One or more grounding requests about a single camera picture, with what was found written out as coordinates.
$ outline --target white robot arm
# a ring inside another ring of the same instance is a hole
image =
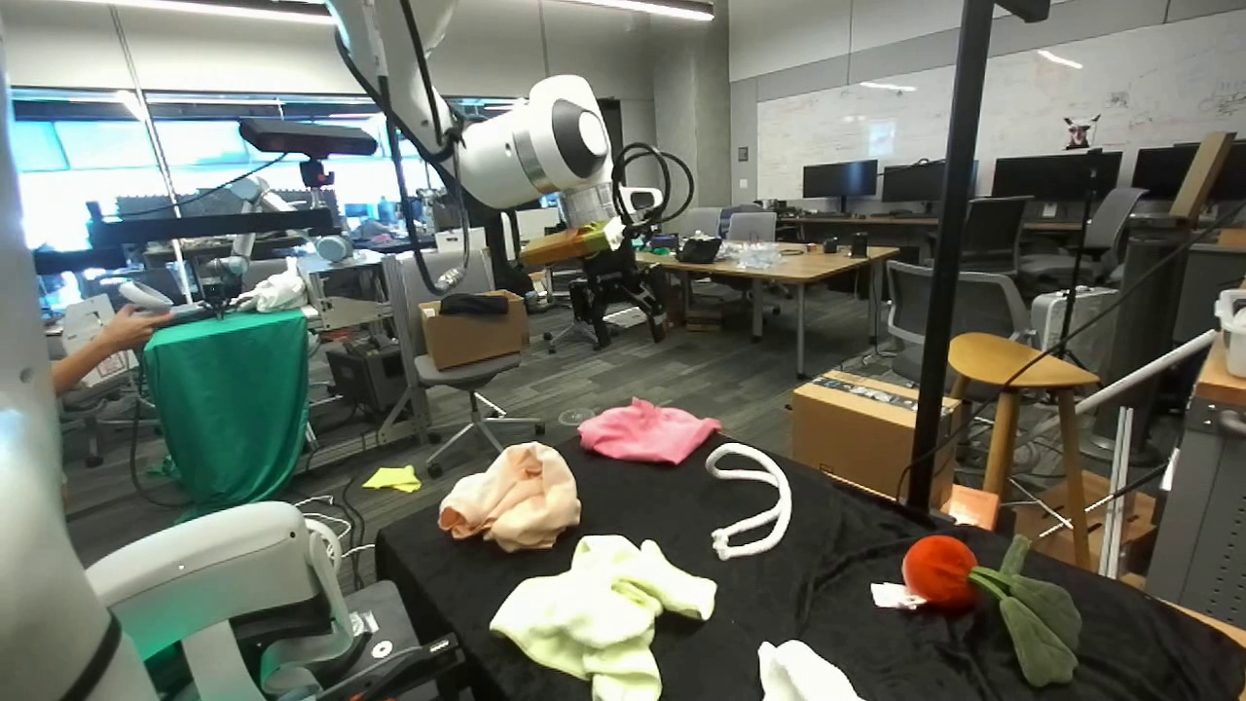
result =
[[[489,212],[559,190],[567,226],[622,233],[610,198],[610,138],[585,78],[545,78],[510,115],[459,126],[424,63],[452,18],[452,0],[330,0],[328,8],[358,87],[442,178]]]

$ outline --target ceiling light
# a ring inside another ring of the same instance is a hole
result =
[[[685,22],[712,22],[712,0],[585,0],[585,5],[671,15]]]
[[[82,5],[183,13],[183,15],[224,15],[224,18],[262,18],[262,22],[310,22],[310,26],[335,22],[323,13],[323,5],[245,5],[245,0],[82,0]]]
[[[1055,56],[1055,52],[1038,52],[1038,57],[1045,57],[1045,63],[1055,63],[1055,66],[1068,66],[1068,72],[1084,72],[1084,63],[1063,57],[1063,56]]]

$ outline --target office chair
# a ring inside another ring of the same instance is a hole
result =
[[[1029,194],[973,198],[960,230],[960,268],[1011,272]]]
[[[895,375],[923,377],[928,317],[936,268],[886,260],[893,317],[886,334],[898,344]],[[1007,272],[960,268],[951,334],[994,330],[1029,338],[1029,308]]]
[[[463,264],[463,252],[424,252],[424,264],[432,278],[448,278]],[[489,385],[498,375],[514,372],[522,362],[522,351],[502,360],[484,360],[470,366],[441,372],[427,355],[424,326],[419,326],[419,304],[432,304],[436,291],[424,288],[417,259],[413,252],[391,252],[380,259],[391,308],[392,308],[392,334],[398,351],[404,360],[404,392],[413,414],[432,416],[427,391],[448,385],[466,396],[466,423],[455,430],[427,460],[427,481],[442,477],[441,460],[463,446],[466,435],[484,435],[494,451],[502,451],[502,439],[494,430],[535,430],[539,435],[545,423],[539,416],[510,416],[502,405],[484,396],[484,385]],[[484,248],[470,248],[466,268],[452,291],[494,291],[489,259]]]
[[[1069,285],[1102,285],[1113,278],[1125,252],[1125,222],[1141,198],[1141,187],[1113,187],[1093,218],[1088,222],[1088,243],[1084,248],[1055,248],[1055,252],[1021,252],[1017,260],[1017,285],[1029,291],[1051,291],[1051,288],[1069,288]]]

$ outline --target person's arm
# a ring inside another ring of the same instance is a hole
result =
[[[121,308],[100,334],[92,334],[87,346],[79,346],[73,355],[52,362],[52,391],[62,396],[70,392],[92,366],[100,366],[106,360],[121,355],[121,351],[137,351],[145,346],[161,325],[166,325],[170,317],[150,317],[150,311],[131,311]]]

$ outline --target green fabric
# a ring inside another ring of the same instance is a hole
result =
[[[307,431],[307,325],[298,311],[223,317],[154,330],[145,375],[189,505],[280,491]]]

